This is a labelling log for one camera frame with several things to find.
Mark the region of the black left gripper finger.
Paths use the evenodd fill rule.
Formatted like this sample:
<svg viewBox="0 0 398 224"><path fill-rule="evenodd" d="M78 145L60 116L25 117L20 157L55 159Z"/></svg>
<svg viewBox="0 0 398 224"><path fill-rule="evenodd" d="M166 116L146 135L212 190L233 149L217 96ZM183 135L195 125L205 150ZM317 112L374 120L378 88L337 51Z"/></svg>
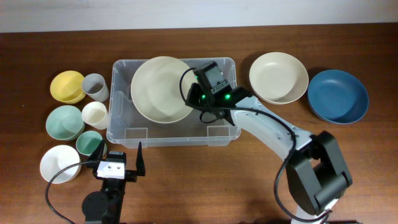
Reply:
<svg viewBox="0 0 398 224"><path fill-rule="evenodd" d="M86 160L86 166L89 169L96 169L103 158L105 141L101 140L94 152Z"/></svg>
<svg viewBox="0 0 398 224"><path fill-rule="evenodd" d="M144 163L144 158L142 154L142 143L140 142L137 148L137 156L136 156L136 175L137 176L145 176L146 175L146 167Z"/></svg>

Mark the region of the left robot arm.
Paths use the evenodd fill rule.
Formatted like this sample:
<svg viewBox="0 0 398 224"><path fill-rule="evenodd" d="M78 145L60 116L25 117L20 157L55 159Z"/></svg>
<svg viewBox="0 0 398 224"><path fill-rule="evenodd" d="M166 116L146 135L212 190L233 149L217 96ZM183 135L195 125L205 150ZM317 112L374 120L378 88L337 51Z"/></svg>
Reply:
<svg viewBox="0 0 398 224"><path fill-rule="evenodd" d="M87 159L87 168L93 170L93 176L102 181L102 186L83 200L81 209L85 223L119 223L126 184L136 182L139 176L146 174L141 148L137 153L136 170L126 169L124 152L110 151L103 159L104 148L105 142L101 140Z"/></svg>

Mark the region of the blue plate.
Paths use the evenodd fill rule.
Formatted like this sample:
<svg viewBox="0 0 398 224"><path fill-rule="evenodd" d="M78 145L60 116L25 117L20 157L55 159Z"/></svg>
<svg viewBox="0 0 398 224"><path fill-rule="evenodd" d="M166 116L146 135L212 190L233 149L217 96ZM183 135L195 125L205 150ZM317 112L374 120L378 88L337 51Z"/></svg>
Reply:
<svg viewBox="0 0 398 224"><path fill-rule="evenodd" d="M352 124L368 112L366 87L352 74L342 70L325 70L309 83L310 108L320 119L334 124Z"/></svg>

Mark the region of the yellow bowl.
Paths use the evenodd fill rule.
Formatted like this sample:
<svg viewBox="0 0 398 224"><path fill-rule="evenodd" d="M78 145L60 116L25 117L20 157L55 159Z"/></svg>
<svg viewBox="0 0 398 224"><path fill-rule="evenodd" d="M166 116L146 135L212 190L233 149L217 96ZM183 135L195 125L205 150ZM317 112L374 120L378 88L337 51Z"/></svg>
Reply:
<svg viewBox="0 0 398 224"><path fill-rule="evenodd" d="M86 96L81 87L83 80L84 76L77 71L59 73L50 84L50 94L62 103L78 103Z"/></svg>

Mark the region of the light green bowl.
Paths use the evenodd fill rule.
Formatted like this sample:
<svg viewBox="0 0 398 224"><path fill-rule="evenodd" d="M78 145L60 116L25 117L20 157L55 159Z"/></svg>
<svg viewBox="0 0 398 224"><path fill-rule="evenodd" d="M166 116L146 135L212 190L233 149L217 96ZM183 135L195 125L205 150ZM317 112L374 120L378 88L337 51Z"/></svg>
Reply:
<svg viewBox="0 0 398 224"><path fill-rule="evenodd" d="M45 128L50 137L70 141L76 139L85 129L81 111L70 105L54 109L47 117Z"/></svg>

